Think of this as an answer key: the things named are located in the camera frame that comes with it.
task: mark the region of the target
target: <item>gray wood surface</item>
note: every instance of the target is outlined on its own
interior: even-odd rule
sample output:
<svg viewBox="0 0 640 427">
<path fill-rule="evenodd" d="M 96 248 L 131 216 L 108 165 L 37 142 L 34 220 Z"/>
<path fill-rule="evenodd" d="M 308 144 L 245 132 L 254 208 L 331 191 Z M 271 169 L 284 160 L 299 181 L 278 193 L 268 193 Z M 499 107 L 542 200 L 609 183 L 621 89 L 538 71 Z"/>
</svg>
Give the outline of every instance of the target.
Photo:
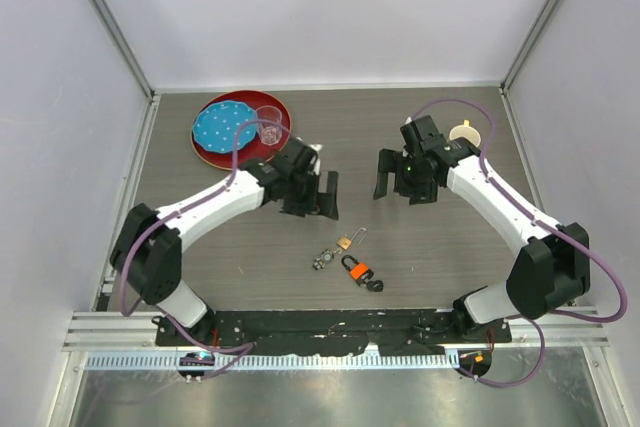
<svg viewBox="0 0 640 427">
<path fill-rule="evenodd" d="M 498 89 L 381 89 L 273 92 L 291 112 L 294 133 L 321 143 L 322 170 L 340 173 L 340 220 L 300 219 L 268 205 L 203 237 L 184 256 L 183 278 L 214 308 L 335 309 L 445 307 L 483 285 L 504 280 L 513 257 L 502 239 L 462 199 L 441 189 L 436 204 L 409 206 L 391 193 L 372 200 L 378 150 L 399 149 L 399 127 L 425 103 L 459 97 L 483 103 L 498 127 L 489 161 L 527 198 L 530 191 Z M 137 200 L 151 207 L 176 202 L 226 174 L 202 162 L 189 133 L 214 94 L 164 95 Z M 453 103 L 432 109 L 440 130 L 470 119 L 488 137 L 488 123 Z M 360 289 L 339 259 L 323 271 L 311 262 L 343 234 L 368 229 L 349 253 L 385 283 Z"/>
</svg>

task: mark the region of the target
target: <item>red plate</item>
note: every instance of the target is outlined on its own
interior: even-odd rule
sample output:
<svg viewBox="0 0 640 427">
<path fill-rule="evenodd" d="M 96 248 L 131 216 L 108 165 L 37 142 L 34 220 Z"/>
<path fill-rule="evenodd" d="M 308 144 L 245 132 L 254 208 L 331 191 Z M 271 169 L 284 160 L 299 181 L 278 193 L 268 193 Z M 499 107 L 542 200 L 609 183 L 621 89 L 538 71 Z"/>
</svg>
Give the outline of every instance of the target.
<svg viewBox="0 0 640 427">
<path fill-rule="evenodd" d="M 224 100 L 235 100 L 236 102 L 244 102 L 252 109 L 257 109 L 258 107 L 262 107 L 263 105 L 273 105 L 278 110 L 280 110 L 280 112 L 282 112 L 282 125 L 291 130 L 291 115 L 289 114 L 289 111 L 284 106 L 284 104 L 272 95 L 255 90 L 238 90 L 236 92 L 229 92 L 228 94 L 221 95 L 205 105 L 200 110 L 200 112 L 206 109 L 209 105 L 216 102 L 222 102 Z M 264 160 L 269 160 L 275 155 L 276 152 L 284 147 L 284 144 L 287 143 L 288 139 L 289 134 L 287 132 L 282 132 L 282 139 L 280 139 L 280 142 L 278 142 L 276 145 L 265 145 L 260 142 L 260 136 L 256 133 L 256 136 L 253 138 L 253 140 L 245 145 L 244 149 L 238 151 L 238 165 L 240 165 L 245 160 L 253 159 L 256 157 Z M 193 146 L 193 150 L 196 151 L 196 154 L 198 154 L 198 157 L 204 160 L 207 164 L 213 165 L 214 167 L 222 170 L 231 170 L 231 154 L 216 154 L 215 152 L 207 152 L 202 147 L 200 147 L 193 139 L 193 131 L 191 132 L 191 145 Z"/>
</svg>

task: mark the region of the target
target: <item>white wall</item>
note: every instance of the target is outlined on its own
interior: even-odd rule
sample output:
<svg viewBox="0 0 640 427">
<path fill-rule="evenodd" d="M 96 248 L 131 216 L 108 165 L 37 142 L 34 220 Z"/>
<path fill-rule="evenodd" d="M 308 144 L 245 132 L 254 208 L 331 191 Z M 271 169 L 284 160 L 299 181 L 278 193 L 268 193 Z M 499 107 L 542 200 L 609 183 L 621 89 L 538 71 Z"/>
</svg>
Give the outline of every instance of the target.
<svg viewBox="0 0 640 427">
<path fill-rule="evenodd" d="M 144 99 L 88 0 L 0 0 L 0 418 L 38 426 L 87 310 Z"/>
<path fill-rule="evenodd" d="M 639 33 L 640 0 L 564 0 L 512 91 L 545 207 L 562 221 L 587 228 L 593 247 L 615 267 L 629 293 L 629 313 L 607 332 L 635 405 L 640 404 Z M 618 305 L 611 283 L 599 272 L 593 275 L 591 298 L 603 314 Z"/>
<path fill-rule="evenodd" d="M 158 88 L 499 81 L 544 0 L 107 0 Z"/>
</svg>

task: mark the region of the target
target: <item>gray floor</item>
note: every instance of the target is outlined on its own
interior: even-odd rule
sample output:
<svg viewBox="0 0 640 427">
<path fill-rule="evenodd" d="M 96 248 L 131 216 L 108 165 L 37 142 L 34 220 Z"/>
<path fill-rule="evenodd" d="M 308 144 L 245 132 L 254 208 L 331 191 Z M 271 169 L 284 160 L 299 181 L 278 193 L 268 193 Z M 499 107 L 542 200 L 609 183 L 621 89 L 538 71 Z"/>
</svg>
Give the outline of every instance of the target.
<svg viewBox="0 0 640 427">
<path fill-rule="evenodd" d="M 490 377 L 521 378 L 537 349 L 501 351 Z M 164 372 L 86 372 L 72 426 L 605 426 L 582 349 L 550 349 L 527 384 L 493 389 L 453 370 L 232 372 L 169 386 Z M 117 400 L 134 405 L 118 405 Z"/>
<path fill-rule="evenodd" d="M 389 89 L 274 92 L 288 107 L 294 133 L 322 143 L 323 170 L 340 173 L 337 222 L 278 213 L 276 205 L 243 214 L 203 237 L 184 257 L 185 280 L 214 308 L 327 309 L 444 307 L 462 294 L 503 280 L 513 256 L 473 208 L 449 191 L 436 204 L 409 206 L 395 195 L 373 201 L 378 150 L 399 149 L 399 127 L 418 107 L 441 97 L 483 103 L 495 116 L 498 135 L 489 161 L 526 197 L 530 192 L 496 88 Z M 171 204 L 226 174 L 202 162 L 189 132 L 213 94 L 162 97 L 137 200 Z M 471 119 L 483 135 L 488 124 L 471 109 L 445 104 L 433 109 L 440 130 Z M 349 253 L 385 282 L 372 294 L 359 289 L 338 261 L 324 271 L 311 261 L 342 234 L 366 227 L 369 234 Z"/>
</svg>

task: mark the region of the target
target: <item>blue bowl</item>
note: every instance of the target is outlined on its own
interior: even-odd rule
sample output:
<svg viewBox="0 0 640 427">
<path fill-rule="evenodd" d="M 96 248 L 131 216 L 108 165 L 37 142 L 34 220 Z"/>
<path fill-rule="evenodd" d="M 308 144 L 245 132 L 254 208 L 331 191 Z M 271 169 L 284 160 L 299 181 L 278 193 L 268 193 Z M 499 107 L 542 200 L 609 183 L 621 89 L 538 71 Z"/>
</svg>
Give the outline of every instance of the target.
<svg viewBox="0 0 640 427">
<path fill-rule="evenodd" d="M 193 140 L 207 152 L 229 154 L 233 150 L 233 139 L 238 127 L 257 118 L 256 111 L 244 102 L 225 100 L 210 104 L 193 124 Z M 238 150 L 243 149 L 256 136 L 258 126 L 248 125 L 238 138 Z"/>
</svg>

